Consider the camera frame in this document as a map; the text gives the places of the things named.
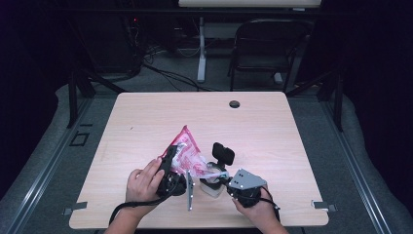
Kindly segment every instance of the hand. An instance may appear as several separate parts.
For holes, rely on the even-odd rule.
[[[165,174],[159,169],[162,160],[160,158],[152,160],[143,170],[136,169],[131,172],[128,178],[127,194],[125,202],[150,202],[159,199],[156,195],[159,183]],[[124,208],[135,210],[138,217],[143,218],[156,208],[156,206],[141,206],[136,208]]]
[[[145,169],[136,169],[131,172],[128,178],[125,202],[150,202],[159,199],[156,191],[165,174],[164,170],[158,171],[161,163],[162,159],[154,159]],[[155,208],[156,206],[123,208],[118,212],[105,233],[133,233],[142,218]]]
[[[270,194],[264,188],[261,188],[261,197],[272,200]],[[244,208],[239,201],[234,198],[232,200],[237,210],[245,215],[262,233],[287,233],[277,220],[272,204],[259,201],[253,207]]]

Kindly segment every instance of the black chair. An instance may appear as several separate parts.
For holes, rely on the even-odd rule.
[[[253,19],[237,30],[228,76],[234,89],[235,71],[286,73],[285,93],[299,44],[313,24],[298,19]]]

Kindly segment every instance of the white table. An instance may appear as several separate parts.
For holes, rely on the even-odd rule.
[[[241,106],[232,108],[231,100]],[[291,110],[283,93],[136,93],[118,96],[78,198],[87,202],[70,218],[75,229],[106,228],[116,206],[125,200],[130,172],[161,155],[187,125],[202,154],[216,162],[212,146],[220,142],[236,153],[230,175],[239,168],[266,179],[280,206],[285,226],[328,222]],[[242,228],[252,224],[223,191],[212,198],[195,179],[193,210],[186,194],[170,197],[138,228]]]

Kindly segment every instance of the gray carpet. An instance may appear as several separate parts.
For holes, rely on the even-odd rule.
[[[206,82],[203,87],[219,91],[229,90],[228,51],[210,49],[206,62]],[[184,57],[159,53],[154,56],[153,66],[163,70],[173,71],[196,80],[198,56]],[[268,90],[276,86],[268,75],[258,77],[258,82],[248,83],[243,78],[236,83],[237,91]],[[132,92],[195,92],[188,85],[171,81],[176,88],[163,76],[142,68],[139,75],[133,79],[117,82],[120,87]],[[56,163],[56,170],[48,181],[40,200],[34,210],[21,226],[22,233],[94,233],[95,230],[72,230],[68,226],[70,215],[61,215],[64,208],[71,207],[77,201],[84,179],[92,162],[94,152],[103,133],[106,121],[111,112],[116,95],[105,87],[94,84],[97,95],[91,101],[85,102],[85,114],[79,120],[74,132],[89,134],[84,146],[69,146],[70,140],[61,148],[61,161]],[[0,202],[1,226],[0,232],[6,233],[19,211],[24,196],[39,173],[49,163],[56,153],[61,139],[68,135],[65,126],[68,123],[67,87],[57,92],[59,108],[55,119],[45,133],[35,152],[25,168]],[[338,212],[330,213],[330,221],[323,227],[304,227],[305,233],[377,233],[373,222],[365,208],[357,187],[349,172],[345,160],[345,152],[335,134],[334,126],[329,122],[330,116],[325,112],[328,103],[317,102],[314,90],[308,91],[302,97],[289,99],[294,119],[303,139],[310,163],[314,170],[319,190],[324,201],[335,204]],[[380,175],[371,165],[363,147],[362,133],[354,113],[354,108],[346,98],[343,106],[344,135],[357,157],[360,167],[374,192],[385,219],[393,233],[413,233],[411,216],[397,199],[389,192]],[[213,233],[233,233],[235,230],[213,230]],[[259,233],[256,229],[237,230],[241,233]],[[303,233],[301,228],[288,228],[290,233]],[[209,233],[210,230],[168,230],[162,233]],[[142,230],[140,233],[161,233],[159,230]]]

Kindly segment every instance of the person's right hand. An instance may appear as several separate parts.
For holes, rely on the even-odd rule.
[[[264,188],[261,188],[261,197],[272,200],[270,194]],[[288,233],[277,220],[272,204],[259,201],[253,207],[244,208],[235,198],[232,200],[237,210],[245,215],[262,233]]]

